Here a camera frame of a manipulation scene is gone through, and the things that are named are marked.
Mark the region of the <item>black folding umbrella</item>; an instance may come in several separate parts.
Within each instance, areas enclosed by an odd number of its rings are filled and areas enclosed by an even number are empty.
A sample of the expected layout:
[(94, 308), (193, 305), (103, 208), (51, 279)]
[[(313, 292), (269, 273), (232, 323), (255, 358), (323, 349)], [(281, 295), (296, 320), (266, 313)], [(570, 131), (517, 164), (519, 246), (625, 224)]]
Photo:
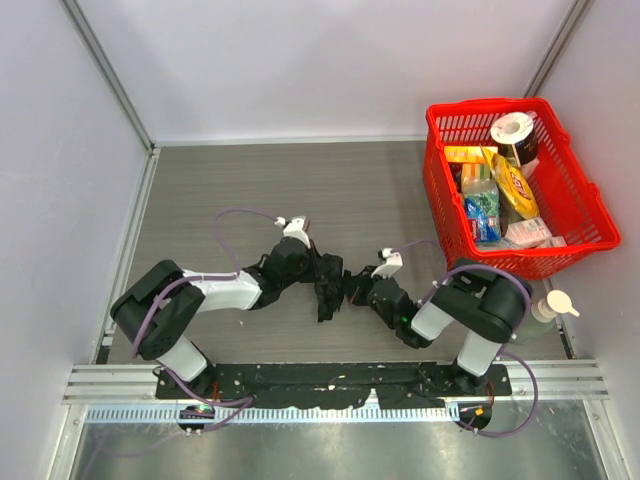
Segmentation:
[(344, 299), (343, 259), (325, 253), (315, 263), (314, 293), (319, 322), (330, 321), (340, 310)]

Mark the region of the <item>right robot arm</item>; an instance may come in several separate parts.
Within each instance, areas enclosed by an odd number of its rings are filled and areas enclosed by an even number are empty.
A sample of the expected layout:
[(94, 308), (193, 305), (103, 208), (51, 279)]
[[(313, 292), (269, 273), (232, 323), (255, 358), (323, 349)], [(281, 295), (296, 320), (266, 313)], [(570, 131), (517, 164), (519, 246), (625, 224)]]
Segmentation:
[(372, 266), (345, 272), (343, 285), (352, 304), (369, 307), (411, 348), (427, 348), (450, 324), (463, 325), (468, 333), (451, 377), (466, 394), (487, 384), (495, 357), (530, 312), (533, 293), (528, 281), (468, 259), (458, 260), (421, 301)]

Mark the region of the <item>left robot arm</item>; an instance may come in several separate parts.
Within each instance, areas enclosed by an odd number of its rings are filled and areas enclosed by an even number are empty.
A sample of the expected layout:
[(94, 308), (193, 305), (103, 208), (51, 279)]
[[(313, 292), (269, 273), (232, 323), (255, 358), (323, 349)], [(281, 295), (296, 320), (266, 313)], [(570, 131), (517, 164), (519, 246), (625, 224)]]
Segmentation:
[(177, 388), (204, 396), (216, 381), (215, 367), (185, 336), (196, 315), (217, 310), (263, 309), (296, 283), (314, 283), (329, 311), (325, 291), (334, 257), (312, 243), (286, 237), (258, 263), (237, 273), (197, 273), (172, 260), (157, 263), (112, 305), (110, 316), (133, 345), (135, 356), (163, 366)]

